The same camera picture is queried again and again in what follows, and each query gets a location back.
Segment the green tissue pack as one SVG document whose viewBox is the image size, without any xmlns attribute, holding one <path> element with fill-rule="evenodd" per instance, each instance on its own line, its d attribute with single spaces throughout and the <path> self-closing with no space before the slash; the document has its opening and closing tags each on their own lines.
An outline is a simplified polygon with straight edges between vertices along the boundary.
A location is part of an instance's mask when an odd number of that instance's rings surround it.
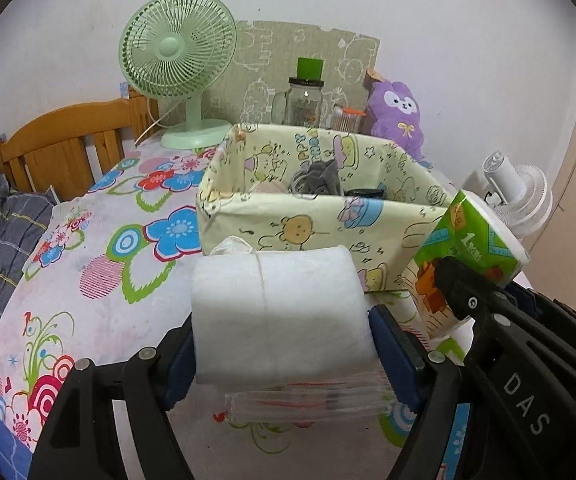
<svg viewBox="0 0 576 480">
<path fill-rule="evenodd" d="M 403 273 L 431 339 L 451 333 L 479 297 L 505 287 L 530 257 L 512 234 L 497 234 L 463 191 L 434 226 Z"/>
</svg>

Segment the white towel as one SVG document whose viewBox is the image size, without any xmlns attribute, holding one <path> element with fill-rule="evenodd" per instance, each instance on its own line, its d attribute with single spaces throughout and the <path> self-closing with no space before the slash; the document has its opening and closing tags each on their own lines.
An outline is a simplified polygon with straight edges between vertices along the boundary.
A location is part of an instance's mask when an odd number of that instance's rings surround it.
<svg viewBox="0 0 576 480">
<path fill-rule="evenodd" d="M 366 370 L 369 308 L 343 246 L 206 256 L 191 285 L 197 381 L 252 389 Z"/>
</svg>

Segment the clear plastic packet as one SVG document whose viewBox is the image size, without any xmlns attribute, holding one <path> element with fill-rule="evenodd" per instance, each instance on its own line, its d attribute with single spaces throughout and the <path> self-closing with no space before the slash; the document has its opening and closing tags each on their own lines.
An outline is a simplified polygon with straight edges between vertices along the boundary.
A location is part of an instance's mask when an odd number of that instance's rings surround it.
<svg viewBox="0 0 576 480">
<path fill-rule="evenodd" d="M 384 372 L 367 370 L 320 382 L 226 393 L 225 412 L 236 425 L 307 425 L 378 415 L 387 411 L 393 400 Z"/>
</svg>

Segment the white floor fan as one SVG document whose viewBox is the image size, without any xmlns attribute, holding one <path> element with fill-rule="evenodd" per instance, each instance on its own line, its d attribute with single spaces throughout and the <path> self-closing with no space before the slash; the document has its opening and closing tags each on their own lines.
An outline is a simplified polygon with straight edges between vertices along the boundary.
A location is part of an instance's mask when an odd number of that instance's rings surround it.
<svg viewBox="0 0 576 480">
<path fill-rule="evenodd" d="M 544 172 L 531 165 L 514 165 L 496 151 L 482 162 L 472 188 L 462 191 L 497 234 L 523 242 L 538 232 L 553 209 L 553 193 Z"/>
</svg>

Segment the floral tablecloth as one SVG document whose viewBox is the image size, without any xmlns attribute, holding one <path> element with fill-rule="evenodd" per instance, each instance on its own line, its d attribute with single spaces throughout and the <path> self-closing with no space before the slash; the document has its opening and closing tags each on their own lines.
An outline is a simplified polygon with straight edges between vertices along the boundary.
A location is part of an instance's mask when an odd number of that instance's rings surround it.
<svg viewBox="0 0 576 480">
<path fill-rule="evenodd" d="M 0 422 L 32 456 L 77 359 L 123 360 L 189 315 L 197 193 L 215 151 L 148 141 L 53 211 L 0 321 Z M 427 348 L 466 356 L 470 325 L 431 339 L 406 285 L 377 294 Z"/>
</svg>

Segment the black plastic bag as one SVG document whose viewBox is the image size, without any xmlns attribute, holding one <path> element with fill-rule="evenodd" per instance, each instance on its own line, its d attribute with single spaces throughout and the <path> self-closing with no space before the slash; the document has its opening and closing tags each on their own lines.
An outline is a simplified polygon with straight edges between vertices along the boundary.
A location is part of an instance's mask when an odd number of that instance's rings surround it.
<svg viewBox="0 0 576 480">
<path fill-rule="evenodd" d="M 384 200 L 384 188 L 352 188 L 344 192 L 347 197 L 369 198 L 369 200 Z"/>
</svg>

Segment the grey cloth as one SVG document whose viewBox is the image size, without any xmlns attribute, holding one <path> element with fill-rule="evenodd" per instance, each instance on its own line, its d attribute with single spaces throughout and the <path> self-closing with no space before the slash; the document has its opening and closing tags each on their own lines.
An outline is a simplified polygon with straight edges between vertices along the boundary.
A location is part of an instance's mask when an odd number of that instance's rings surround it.
<svg viewBox="0 0 576 480">
<path fill-rule="evenodd" d="M 335 159 L 303 162 L 293 175 L 289 190 L 294 194 L 342 196 L 337 162 Z"/>
</svg>

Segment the cartoon fabric storage basket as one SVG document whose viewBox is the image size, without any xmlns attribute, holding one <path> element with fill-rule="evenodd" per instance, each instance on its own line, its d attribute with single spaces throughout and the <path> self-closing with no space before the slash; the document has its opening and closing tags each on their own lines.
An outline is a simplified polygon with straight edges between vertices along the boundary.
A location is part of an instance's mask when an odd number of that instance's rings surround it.
<svg viewBox="0 0 576 480">
<path fill-rule="evenodd" d="M 303 162 L 335 159 L 342 196 L 294 194 Z M 347 197 L 384 188 L 384 200 Z M 403 273 L 455 193 L 392 141 L 321 129 L 235 125 L 197 193 L 203 252 L 240 237 L 256 250 L 350 250 L 366 292 L 405 287 Z"/>
</svg>

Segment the purple plush bunny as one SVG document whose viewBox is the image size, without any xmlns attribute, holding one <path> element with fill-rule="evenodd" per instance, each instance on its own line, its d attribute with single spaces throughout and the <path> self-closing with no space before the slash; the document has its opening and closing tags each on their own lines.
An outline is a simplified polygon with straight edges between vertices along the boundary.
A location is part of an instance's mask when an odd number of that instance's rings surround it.
<svg viewBox="0 0 576 480">
<path fill-rule="evenodd" d="M 399 145 L 416 162 L 423 159 L 425 137 L 420 127 L 420 110 L 404 82 L 375 79 L 367 101 L 369 132 L 376 138 Z"/>
</svg>

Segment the cotton swab container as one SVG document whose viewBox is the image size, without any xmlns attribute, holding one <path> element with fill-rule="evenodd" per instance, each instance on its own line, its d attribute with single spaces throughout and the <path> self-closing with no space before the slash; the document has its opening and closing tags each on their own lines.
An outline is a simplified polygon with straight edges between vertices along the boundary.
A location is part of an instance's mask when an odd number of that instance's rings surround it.
<svg viewBox="0 0 576 480">
<path fill-rule="evenodd" d="M 364 110 L 354 110 L 352 107 L 335 104 L 332 107 L 330 128 L 335 131 L 359 133 L 365 117 Z"/>
</svg>

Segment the glass mason jar mug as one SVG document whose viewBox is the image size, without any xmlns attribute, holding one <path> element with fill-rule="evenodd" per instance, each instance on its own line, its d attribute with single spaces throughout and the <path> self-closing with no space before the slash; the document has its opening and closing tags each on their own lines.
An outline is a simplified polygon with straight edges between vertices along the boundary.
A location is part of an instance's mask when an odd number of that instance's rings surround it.
<svg viewBox="0 0 576 480">
<path fill-rule="evenodd" d="M 323 106 L 321 80 L 290 77 L 289 88 L 277 92 L 271 103 L 271 122 L 278 125 L 317 128 Z"/>
</svg>

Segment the green plastic cup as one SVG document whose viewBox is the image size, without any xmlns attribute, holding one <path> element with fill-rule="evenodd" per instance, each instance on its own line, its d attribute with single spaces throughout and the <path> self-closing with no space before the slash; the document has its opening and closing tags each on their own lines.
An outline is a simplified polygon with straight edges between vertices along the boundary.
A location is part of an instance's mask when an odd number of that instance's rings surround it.
<svg viewBox="0 0 576 480">
<path fill-rule="evenodd" d="M 297 79 L 321 81 L 323 79 L 324 61 L 319 58 L 298 58 Z"/>
</svg>

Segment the beige cartoon print board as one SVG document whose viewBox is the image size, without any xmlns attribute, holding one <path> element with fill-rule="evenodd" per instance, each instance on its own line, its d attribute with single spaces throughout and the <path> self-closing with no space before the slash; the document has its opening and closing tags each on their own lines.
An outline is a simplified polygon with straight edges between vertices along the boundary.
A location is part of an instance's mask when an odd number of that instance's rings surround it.
<svg viewBox="0 0 576 480">
<path fill-rule="evenodd" d="M 271 121 L 277 92 L 289 88 L 299 58 L 323 62 L 320 125 L 328 127 L 336 105 L 366 105 L 366 70 L 373 68 L 380 40 L 358 32 L 316 25 L 239 21 L 238 43 L 228 70 L 202 96 L 202 115 L 227 122 Z"/>
</svg>

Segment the green desk fan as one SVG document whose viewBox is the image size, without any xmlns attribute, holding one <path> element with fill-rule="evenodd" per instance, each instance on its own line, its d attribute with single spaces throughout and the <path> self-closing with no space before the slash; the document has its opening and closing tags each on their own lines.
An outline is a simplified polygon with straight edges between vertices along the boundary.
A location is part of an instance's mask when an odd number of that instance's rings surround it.
<svg viewBox="0 0 576 480">
<path fill-rule="evenodd" d="M 225 73 L 236 47 L 236 22 L 221 0 L 150 0 L 132 14 L 118 42 L 125 79 L 150 100 L 185 107 L 185 120 L 164 129 L 164 148 L 222 142 L 231 125 L 204 118 L 202 96 Z"/>
</svg>

